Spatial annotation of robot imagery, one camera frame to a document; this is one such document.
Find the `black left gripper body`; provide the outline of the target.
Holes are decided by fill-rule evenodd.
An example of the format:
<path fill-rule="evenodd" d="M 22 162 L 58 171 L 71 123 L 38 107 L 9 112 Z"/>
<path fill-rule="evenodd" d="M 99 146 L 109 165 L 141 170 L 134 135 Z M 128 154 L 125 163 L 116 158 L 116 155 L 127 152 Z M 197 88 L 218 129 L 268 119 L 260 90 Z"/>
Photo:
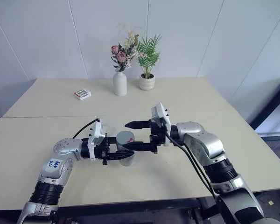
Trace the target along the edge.
<path fill-rule="evenodd" d="M 103 165 L 107 165 L 107 159 L 110 153 L 110 143 L 108 137 L 94 147 L 95 158 L 102 160 Z"/>

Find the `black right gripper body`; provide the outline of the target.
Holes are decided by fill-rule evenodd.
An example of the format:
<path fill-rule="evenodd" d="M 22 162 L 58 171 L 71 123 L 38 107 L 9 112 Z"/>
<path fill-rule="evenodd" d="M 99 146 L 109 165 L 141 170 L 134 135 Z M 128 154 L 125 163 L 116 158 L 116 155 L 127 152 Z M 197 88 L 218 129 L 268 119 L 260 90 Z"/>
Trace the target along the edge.
<path fill-rule="evenodd" d="M 158 146 L 161 146 L 166 141 L 166 122 L 160 119 L 159 125 L 156 122 L 150 122 L 150 143 L 152 144 L 152 151 L 154 154 L 158 153 Z"/>

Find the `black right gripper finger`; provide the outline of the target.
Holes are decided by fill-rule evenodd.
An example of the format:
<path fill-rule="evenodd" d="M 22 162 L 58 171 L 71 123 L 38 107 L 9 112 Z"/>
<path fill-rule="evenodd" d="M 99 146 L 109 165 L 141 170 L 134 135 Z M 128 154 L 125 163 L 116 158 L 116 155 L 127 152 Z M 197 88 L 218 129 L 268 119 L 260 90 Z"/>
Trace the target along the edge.
<path fill-rule="evenodd" d="M 153 152 L 154 153 L 154 144 L 145 143 L 142 141 L 133 141 L 126 143 L 124 148 L 137 151 L 137 152 Z"/>
<path fill-rule="evenodd" d="M 150 128 L 151 121 L 131 121 L 127 124 L 125 124 L 125 127 L 131 128 L 131 129 L 143 129 L 143 128 Z"/>

